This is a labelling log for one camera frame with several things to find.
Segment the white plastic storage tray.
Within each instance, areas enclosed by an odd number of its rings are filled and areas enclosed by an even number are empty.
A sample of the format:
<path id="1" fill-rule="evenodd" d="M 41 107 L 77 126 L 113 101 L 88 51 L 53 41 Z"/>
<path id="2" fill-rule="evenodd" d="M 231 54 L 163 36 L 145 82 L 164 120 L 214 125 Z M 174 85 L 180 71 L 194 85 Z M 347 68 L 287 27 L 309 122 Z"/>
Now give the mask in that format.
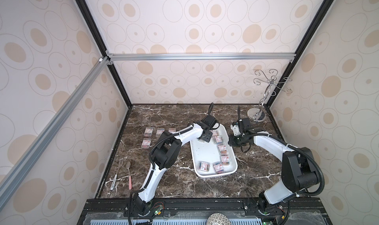
<path id="1" fill-rule="evenodd" d="M 236 161 L 234 150 L 228 144 L 229 136 L 227 134 L 226 128 L 223 125 L 220 125 L 216 130 L 218 131 L 219 136 L 222 136 L 224 140 L 222 144 L 226 145 L 228 148 L 228 153 L 226 153 L 226 155 L 230 157 L 230 161 L 231 161 L 230 165 L 223 165 L 224 171 L 225 171 L 223 174 L 216 174 L 213 168 L 214 163 L 221 162 L 221 158 L 220 158 L 221 154 L 219 153 L 219 150 L 217 149 L 217 145 L 213 143 L 212 138 L 209 143 L 198 140 L 198 139 L 190 141 L 192 161 L 193 161 L 195 173 L 199 177 L 204 178 L 204 179 L 231 175 L 235 173 L 238 169 L 238 164 Z M 200 161 L 208 162 L 210 164 L 209 172 L 201 172 L 198 170 L 198 164 Z"/>

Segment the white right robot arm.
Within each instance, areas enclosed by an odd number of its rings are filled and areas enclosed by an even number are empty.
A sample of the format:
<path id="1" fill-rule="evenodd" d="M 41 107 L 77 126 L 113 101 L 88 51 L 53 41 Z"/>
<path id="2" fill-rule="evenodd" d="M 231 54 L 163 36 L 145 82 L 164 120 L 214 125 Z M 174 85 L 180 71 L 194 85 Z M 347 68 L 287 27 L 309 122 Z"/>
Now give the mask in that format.
<path id="1" fill-rule="evenodd" d="M 298 195 L 316 196 L 323 192 L 325 177 L 310 149 L 297 148 L 261 128 L 253 128 L 249 118 L 232 123 L 231 130 L 230 146 L 256 145 L 282 163 L 279 182 L 260 195 L 262 205 L 274 205 Z"/>

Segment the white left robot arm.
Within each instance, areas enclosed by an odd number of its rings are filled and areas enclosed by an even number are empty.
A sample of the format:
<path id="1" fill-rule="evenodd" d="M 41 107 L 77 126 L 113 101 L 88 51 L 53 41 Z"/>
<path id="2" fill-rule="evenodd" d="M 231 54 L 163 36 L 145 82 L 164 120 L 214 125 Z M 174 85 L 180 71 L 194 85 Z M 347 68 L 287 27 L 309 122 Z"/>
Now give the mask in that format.
<path id="1" fill-rule="evenodd" d="M 149 153 L 151 166 L 135 199 L 144 203 L 150 202 L 155 197 L 165 171 L 176 162 L 182 146 L 196 139 L 209 143 L 213 135 L 211 131 L 217 123 L 216 118 L 209 114 L 178 132 L 163 132 Z"/>

